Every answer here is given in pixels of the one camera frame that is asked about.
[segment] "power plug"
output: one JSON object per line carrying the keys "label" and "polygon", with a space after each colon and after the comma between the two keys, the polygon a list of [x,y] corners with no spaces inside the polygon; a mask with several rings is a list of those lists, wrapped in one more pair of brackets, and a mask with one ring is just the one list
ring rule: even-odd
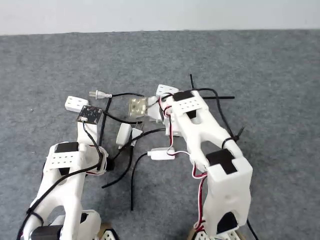
{"label": "power plug", "polygon": [[68,111],[80,113],[83,106],[89,105],[89,101],[83,98],[75,97],[75,96],[68,96],[64,107]]}
{"label": "power plug", "polygon": [[128,123],[121,123],[115,143],[122,148],[128,141],[131,135],[132,127]]}
{"label": "power plug", "polygon": [[157,97],[160,97],[162,96],[163,94],[165,93],[170,93],[170,94],[175,94],[179,92],[179,89],[178,88],[175,88],[173,86],[168,86],[168,85],[163,85],[163,84],[159,84],[158,85],[158,88],[156,89],[156,93],[155,95]]}

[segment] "white wall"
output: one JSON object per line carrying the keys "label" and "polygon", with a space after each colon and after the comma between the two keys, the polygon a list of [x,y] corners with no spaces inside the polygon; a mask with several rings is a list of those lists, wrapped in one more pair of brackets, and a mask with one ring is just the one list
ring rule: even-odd
{"label": "white wall", "polygon": [[0,0],[0,35],[320,28],[320,0]]}

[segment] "circuit board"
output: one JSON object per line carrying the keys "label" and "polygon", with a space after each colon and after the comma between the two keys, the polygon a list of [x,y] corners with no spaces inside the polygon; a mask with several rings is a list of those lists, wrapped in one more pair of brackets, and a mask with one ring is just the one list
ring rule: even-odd
{"label": "circuit board", "polygon": [[86,122],[88,124],[97,125],[103,110],[95,106],[83,106],[77,117],[77,122]]}

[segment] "gray carpet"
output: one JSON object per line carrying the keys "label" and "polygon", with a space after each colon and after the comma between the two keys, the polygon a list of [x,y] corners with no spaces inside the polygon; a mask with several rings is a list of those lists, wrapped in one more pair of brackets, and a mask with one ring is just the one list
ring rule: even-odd
{"label": "gray carpet", "polygon": [[[181,90],[215,88],[238,142],[253,166],[249,219],[260,239],[320,239],[320,31],[155,31],[70,33],[0,37],[0,239],[16,236],[36,196],[49,147],[76,140],[76,113],[64,109],[68,95],[153,95],[158,84]],[[110,112],[126,118],[128,97]],[[104,107],[105,100],[91,100]],[[214,100],[207,101],[222,124]],[[114,155],[120,124],[108,118],[104,147]],[[144,130],[161,127],[145,124]],[[134,158],[168,138],[141,139]],[[185,149],[182,139],[176,149]],[[124,170],[89,176],[83,207],[97,210],[122,240],[185,239],[197,219],[198,181],[185,156],[141,160],[136,172],[135,211],[130,178],[100,187]],[[252,239],[248,227],[241,231]]]}

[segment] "black zip tie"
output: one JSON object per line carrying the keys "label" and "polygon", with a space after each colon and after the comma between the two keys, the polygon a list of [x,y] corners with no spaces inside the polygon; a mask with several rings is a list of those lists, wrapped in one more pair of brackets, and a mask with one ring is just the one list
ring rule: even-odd
{"label": "black zip tie", "polygon": [[238,134],[235,135],[234,137],[228,137],[228,138],[226,138],[226,139],[222,142],[221,148],[224,149],[226,142],[228,142],[229,140],[233,140],[233,141],[237,142],[237,141],[240,139],[240,135],[242,134],[242,132],[244,131],[244,129],[245,129],[245,126],[243,126],[242,128],[240,128]]}
{"label": "black zip tie", "polygon": [[35,216],[37,219],[39,219],[40,222],[41,222],[41,226],[43,226],[43,225],[45,224],[44,219],[43,219],[38,213],[34,212],[34,210],[33,210],[31,207],[28,208],[28,210],[26,211],[26,214],[33,215],[33,216]]}

